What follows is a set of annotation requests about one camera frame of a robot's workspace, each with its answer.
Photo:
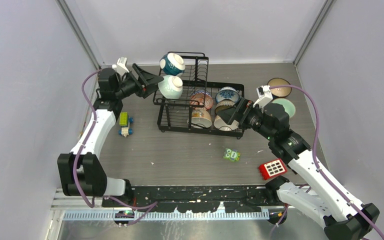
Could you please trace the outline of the pale mint bowl front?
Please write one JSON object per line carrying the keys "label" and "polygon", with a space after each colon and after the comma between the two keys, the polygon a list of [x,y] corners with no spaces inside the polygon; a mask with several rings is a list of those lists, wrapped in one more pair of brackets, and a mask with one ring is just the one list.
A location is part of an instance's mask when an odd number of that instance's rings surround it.
{"label": "pale mint bowl front", "polygon": [[165,75],[158,83],[158,89],[166,99],[177,100],[183,93],[183,80],[175,75]]}

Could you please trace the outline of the dark teal bowl white foot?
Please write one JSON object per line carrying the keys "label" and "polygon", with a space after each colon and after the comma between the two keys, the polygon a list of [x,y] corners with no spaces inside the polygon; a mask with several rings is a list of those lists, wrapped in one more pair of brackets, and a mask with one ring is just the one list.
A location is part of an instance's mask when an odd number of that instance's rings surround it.
{"label": "dark teal bowl white foot", "polygon": [[178,77],[180,77],[186,69],[184,59],[180,55],[173,52],[165,54],[160,59],[159,66],[166,75]]}

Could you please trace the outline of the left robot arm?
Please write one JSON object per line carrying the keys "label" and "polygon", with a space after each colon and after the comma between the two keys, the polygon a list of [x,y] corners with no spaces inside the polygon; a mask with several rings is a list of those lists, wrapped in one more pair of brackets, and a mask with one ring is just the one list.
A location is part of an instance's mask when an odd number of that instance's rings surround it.
{"label": "left robot arm", "polygon": [[158,90],[158,84],[164,79],[137,64],[133,64],[132,69],[114,65],[92,73],[97,78],[98,88],[94,102],[86,99],[92,110],[89,123],[70,152],[60,154],[57,159],[65,196],[114,196],[121,207],[128,207],[133,202],[130,182],[108,177],[99,162],[106,138],[122,112],[123,99],[131,95],[145,99]]}

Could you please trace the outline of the mint green bowl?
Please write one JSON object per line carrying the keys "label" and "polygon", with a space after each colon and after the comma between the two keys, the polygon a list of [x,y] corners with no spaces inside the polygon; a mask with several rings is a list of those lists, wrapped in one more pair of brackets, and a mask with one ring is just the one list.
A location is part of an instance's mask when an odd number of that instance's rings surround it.
{"label": "mint green bowl", "polygon": [[296,106],[286,98],[276,98],[272,101],[275,104],[282,105],[285,112],[288,113],[290,118],[293,118],[296,114]]}

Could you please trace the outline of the teal bowl tan interior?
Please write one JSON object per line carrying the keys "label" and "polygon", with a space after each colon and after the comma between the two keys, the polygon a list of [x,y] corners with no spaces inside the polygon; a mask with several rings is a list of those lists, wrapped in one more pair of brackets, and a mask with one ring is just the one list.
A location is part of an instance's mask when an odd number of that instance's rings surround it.
{"label": "teal bowl tan interior", "polygon": [[275,78],[270,79],[267,82],[267,85],[270,87],[273,87],[273,89],[271,89],[271,94],[272,94],[274,99],[286,98],[292,92],[292,88],[282,87],[282,86],[290,85],[290,83],[287,80],[280,78],[280,77],[275,77]]}

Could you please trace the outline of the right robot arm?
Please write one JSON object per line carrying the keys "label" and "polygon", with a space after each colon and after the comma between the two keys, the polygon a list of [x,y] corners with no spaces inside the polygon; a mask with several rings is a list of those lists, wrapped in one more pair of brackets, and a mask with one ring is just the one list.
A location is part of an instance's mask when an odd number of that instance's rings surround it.
{"label": "right robot arm", "polygon": [[310,195],[280,175],[265,185],[268,203],[295,207],[321,226],[330,240],[361,240],[374,229],[379,209],[373,203],[362,203],[335,179],[310,145],[290,129],[290,116],[281,104],[270,102],[260,108],[242,98],[220,110],[218,116],[227,124],[237,121],[240,129],[252,129],[266,138],[271,152],[317,194]]}

